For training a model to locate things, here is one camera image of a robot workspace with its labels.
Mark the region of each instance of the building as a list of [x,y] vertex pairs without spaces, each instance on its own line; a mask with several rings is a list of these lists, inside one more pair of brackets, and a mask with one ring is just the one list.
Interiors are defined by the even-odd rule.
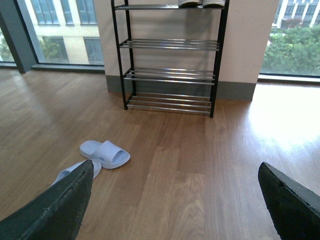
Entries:
[[39,62],[103,65],[93,0],[25,0]]
[[273,26],[286,29],[288,23],[301,21],[302,27],[320,24],[319,0],[280,0]]

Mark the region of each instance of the tree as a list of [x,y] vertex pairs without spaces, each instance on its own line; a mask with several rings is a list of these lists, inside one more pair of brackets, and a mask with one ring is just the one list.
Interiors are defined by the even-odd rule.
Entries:
[[1,30],[0,30],[0,57],[2,58],[2,60],[4,62],[14,62],[15,61]]
[[301,27],[303,23],[302,18],[289,18],[289,19],[283,19],[281,28],[285,29],[293,29],[296,27]]
[[52,41],[50,37],[39,40],[43,56],[47,63],[55,63],[60,56],[59,45]]
[[320,25],[274,30],[262,73],[320,76]]

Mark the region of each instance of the black metal shoe rack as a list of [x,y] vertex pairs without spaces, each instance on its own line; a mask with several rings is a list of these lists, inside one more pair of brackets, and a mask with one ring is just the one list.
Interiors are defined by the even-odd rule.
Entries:
[[[229,0],[225,0],[225,6],[206,7],[198,5],[196,9],[206,9],[208,11],[221,11],[219,31],[217,40],[187,40],[187,39],[134,39],[131,33],[130,11],[134,10],[180,10],[177,4],[129,4],[124,0],[123,5],[115,5],[115,0],[111,0],[115,41],[118,55],[119,73],[124,109],[145,109],[154,111],[174,111],[179,113],[191,113],[214,116],[216,95],[218,89],[219,73],[224,46],[226,24],[229,9]],[[128,38],[120,42],[116,11],[125,11],[127,36]],[[213,72],[172,68],[143,68],[135,67],[133,49],[170,49],[178,50],[198,50],[216,51]],[[121,49],[129,49],[131,67],[124,72],[122,67]],[[127,98],[125,91],[125,81],[132,82],[133,92]],[[181,85],[204,85],[210,86],[210,96],[190,96],[178,94],[159,94],[137,92],[136,82],[154,83],[178,83]]]

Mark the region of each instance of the white sneaker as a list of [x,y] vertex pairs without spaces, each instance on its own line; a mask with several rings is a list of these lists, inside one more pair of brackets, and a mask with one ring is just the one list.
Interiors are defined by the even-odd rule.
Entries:
[[179,0],[179,8],[189,8],[194,7],[200,3],[200,0]]
[[204,7],[224,7],[225,0],[202,0],[202,5]]

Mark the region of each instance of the baseboard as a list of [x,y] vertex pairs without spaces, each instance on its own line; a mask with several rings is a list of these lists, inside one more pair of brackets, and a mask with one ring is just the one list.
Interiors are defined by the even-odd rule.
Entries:
[[[119,76],[107,75],[106,82],[108,92],[121,92]],[[126,92],[132,92],[131,81],[125,81],[124,86]],[[255,83],[220,81],[216,97],[217,99],[252,101],[255,88]],[[179,83],[137,82],[136,90],[141,93],[178,94],[189,96],[209,96],[210,94],[210,86],[182,85]]]

